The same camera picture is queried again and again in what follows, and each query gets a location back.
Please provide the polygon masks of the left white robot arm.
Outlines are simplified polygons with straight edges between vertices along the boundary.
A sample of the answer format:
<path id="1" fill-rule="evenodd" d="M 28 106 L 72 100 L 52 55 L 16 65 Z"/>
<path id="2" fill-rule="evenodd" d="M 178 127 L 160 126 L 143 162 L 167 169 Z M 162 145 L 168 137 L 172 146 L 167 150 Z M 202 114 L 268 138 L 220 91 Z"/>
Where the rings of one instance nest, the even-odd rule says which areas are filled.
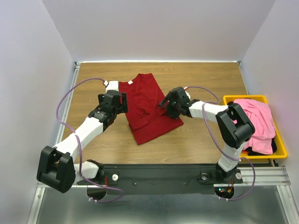
<path id="1" fill-rule="evenodd" d="M 108 90 L 98 95 L 98 99 L 99 105 L 76 130 L 55 146 L 45 146 L 41 151 L 36 177 L 39 182 L 65 193 L 79 181 L 99 184 L 106 179 L 102 164 L 93 160 L 74 163 L 77 157 L 83 156 L 83 149 L 114 123 L 118 114 L 128 112 L 124 92 Z"/>

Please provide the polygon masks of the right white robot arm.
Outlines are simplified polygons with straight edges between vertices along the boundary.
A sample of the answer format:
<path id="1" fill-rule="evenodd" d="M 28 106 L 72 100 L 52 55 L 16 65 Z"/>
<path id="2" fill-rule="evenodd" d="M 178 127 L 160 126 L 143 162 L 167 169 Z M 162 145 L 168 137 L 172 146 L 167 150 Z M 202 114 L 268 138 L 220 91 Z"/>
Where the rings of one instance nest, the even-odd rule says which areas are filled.
<path id="1" fill-rule="evenodd" d="M 180 115 L 203 119 L 213 142 L 221 152 L 214 171 L 215 178 L 220 182 L 226 182 L 233 177 L 241 160 L 241 152 L 255 132 L 254 125 L 239 104 L 231 103 L 224 106 L 218 105 L 217 102 L 191 100 L 185 88 L 177 87 L 169 91 L 158 106 L 166 109 L 167 115 L 173 119 L 178 119 Z M 218 124 L 224 148 L 215 140 L 208 126 L 209 121 Z"/>

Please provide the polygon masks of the red t shirt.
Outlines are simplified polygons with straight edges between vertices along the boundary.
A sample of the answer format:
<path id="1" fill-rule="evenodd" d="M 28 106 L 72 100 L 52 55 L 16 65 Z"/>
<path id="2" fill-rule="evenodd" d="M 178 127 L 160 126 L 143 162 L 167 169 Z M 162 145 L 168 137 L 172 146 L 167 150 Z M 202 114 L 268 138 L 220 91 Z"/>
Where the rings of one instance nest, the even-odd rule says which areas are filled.
<path id="1" fill-rule="evenodd" d="M 159 104 L 165 96 L 153 74 L 138 74 L 128 82 L 119 82 L 119 91 L 126 93 L 126 118 L 137 145 L 158 138 L 184 123 L 167 115 Z"/>

